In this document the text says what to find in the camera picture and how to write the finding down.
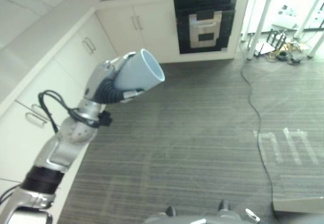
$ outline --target black cable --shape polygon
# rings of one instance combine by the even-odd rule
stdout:
[[[10,193],[9,195],[5,196],[2,201],[0,201],[0,206],[10,197],[12,196],[12,193]]]
[[[66,105],[66,103],[64,102],[62,96],[60,94],[58,94],[56,91],[45,90],[44,92],[42,92],[42,93],[40,93],[38,95],[38,101],[39,101],[39,104],[40,104],[41,108],[45,111],[46,115],[50,119],[53,130],[54,130],[55,133],[58,132],[58,128],[57,128],[57,125],[56,125],[54,119],[52,118],[51,113],[49,112],[47,106],[45,105],[44,96],[49,96],[49,97],[53,98],[54,100],[56,100],[64,109],[67,110],[70,117],[73,118],[74,120],[80,121],[80,122],[82,122],[82,123],[84,123],[84,124],[86,124],[86,125],[88,125],[90,127],[99,127],[98,122],[94,122],[93,120],[89,121],[88,119],[83,118],[82,116],[78,115],[76,113],[76,110],[78,108],[69,108]]]
[[[13,186],[13,187],[7,189],[6,191],[4,191],[4,192],[2,193],[2,195],[0,196],[0,205],[1,205],[2,203],[4,203],[5,200],[7,200],[7,199],[12,195],[12,193],[10,193],[10,194],[7,195],[7,196],[6,196],[6,194],[8,194],[10,191],[14,190],[14,189],[17,188],[18,186],[20,186],[20,184],[19,184],[19,185],[15,185],[15,186]]]
[[[270,187],[271,187],[271,205],[272,205],[272,212],[273,212],[273,215],[274,215],[275,219],[277,220],[277,222],[278,222],[279,224],[281,224],[281,222],[280,222],[280,220],[279,220],[277,214],[276,214],[275,211],[274,211],[274,207],[273,207],[273,182],[272,182],[272,180],[271,180],[270,173],[269,173],[269,171],[268,171],[268,169],[267,169],[267,167],[266,167],[266,164],[265,164],[265,162],[264,162],[264,159],[263,159],[263,157],[262,157],[262,152],[261,152],[261,147],[260,147],[259,136],[260,136],[260,131],[261,131],[261,128],[262,128],[262,118],[261,118],[261,115],[260,115],[259,111],[258,111],[257,108],[254,106],[254,104],[252,103],[252,100],[251,100],[251,96],[252,96],[252,94],[253,94],[253,88],[252,88],[252,85],[251,85],[250,81],[249,81],[249,80],[244,76],[244,73],[243,73],[243,71],[244,71],[244,69],[245,69],[245,67],[246,67],[246,65],[247,65],[248,60],[246,59],[245,54],[243,53],[243,50],[242,50],[242,48],[241,48],[240,45],[239,45],[239,49],[241,50],[241,53],[242,53],[242,55],[243,55],[243,57],[244,57],[244,60],[245,60],[244,65],[242,66],[242,68],[241,68],[241,70],[240,70],[240,74],[241,74],[242,79],[247,83],[247,85],[248,85],[249,88],[250,88],[250,92],[249,92],[249,96],[248,96],[248,103],[249,103],[249,105],[251,106],[251,108],[254,110],[254,112],[256,113],[257,117],[258,117],[259,125],[258,125],[258,133],[257,133],[257,147],[258,147],[258,152],[259,152],[259,155],[260,155],[260,159],[261,159],[262,166],[263,166],[264,171],[265,171],[265,173],[266,173],[266,175],[267,175],[267,177],[268,177],[268,180],[269,180],[269,182],[270,182]]]

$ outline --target white cabinet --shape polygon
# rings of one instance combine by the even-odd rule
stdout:
[[[85,50],[82,40],[79,34],[74,35],[54,59],[82,88],[85,88],[97,61]]]
[[[119,56],[145,47],[132,6],[99,10],[97,14]]]
[[[47,89],[58,92],[63,97],[67,106],[71,108],[77,107],[84,93],[83,88],[52,59],[19,95],[17,101],[47,119],[45,112],[40,108],[38,103],[38,94]],[[68,117],[66,109],[53,98],[45,96],[44,102],[58,125]]]
[[[94,56],[98,63],[116,58],[115,49],[96,15],[90,17],[79,33],[84,39],[84,45],[91,49],[90,55]]]
[[[54,59],[84,89],[97,64],[115,57],[115,50],[94,15]]]
[[[159,62],[179,56],[173,1],[97,11],[119,56],[148,48]]]
[[[170,62],[180,55],[173,1],[134,6],[141,24],[146,48],[159,62]]]
[[[23,181],[52,135],[50,123],[14,102],[0,118],[0,178]]]

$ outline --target cabinet handle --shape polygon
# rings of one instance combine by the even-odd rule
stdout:
[[[95,51],[97,50],[97,48],[95,47],[95,45],[92,43],[91,39],[89,39],[88,37],[86,37],[86,42],[92,46],[92,51]]]
[[[30,113],[30,112],[27,112],[27,113],[25,114],[25,116],[26,116],[27,119],[28,119],[28,116],[29,116],[29,115],[33,116],[33,117],[36,118],[36,119],[39,119],[39,120],[42,122],[42,127],[43,127],[45,124],[47,124],[47,121],[46,121],[46,120],[44,120],[44,119],[42,119],[41,117],[39,117],[38,115],[33,114],[33,113]]]
[[[42,114],[44,112],[44,109],[41,106],[39,106],[38,104],[32,104],[31,109],[32,109],[32,111],[35,111],[35,113],[41,115],[41,117],[43,117],[43,118],[45,118],[47,120],[50,120],[49,117],[46,114],[44,114],[44,115]]]
[[[133,22],[135,30],[137,30],[137,27],[136,27],[136,24],[135,24],[135,21],[134,21],[134,16],[132,16],[132,22]]]
[[[93,50],[91,49],[90,45],[88,45],[88,43],[84,40],[82,40],[82,44],[83,46],[86,48],[86,50],[89,52],[89,54],[93,54]]]
[[[143,27],[142,27],[142,24],[140,21],[140,16],[136,16],[136,19],[137,19],[138,26],[140,27],[140,30],[143,30]]]

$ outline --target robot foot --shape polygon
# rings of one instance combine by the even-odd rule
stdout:
[[[172,206],[169,206],[166,209],[166,214],[167,214],[167,216],[170,216],[170,217],[178,215],[176,208],[174,208]]]
[[[219,204],[218,210],[231,210],[231,206],[229,204],[228,200],[222,200],[222,202]]]

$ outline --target gray carpet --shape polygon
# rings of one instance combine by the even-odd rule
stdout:
[[[128,104],[110,105],[111,127],[91,143],[60,224],[141,223],[172,205],[210,214],[228,199],[276,223],[257,148],[258,118],[229,61],[163,65],[166,82]],[[324,61],[249,62],[244,74],[260,111],[260,144],[274,198],[324,194]]]

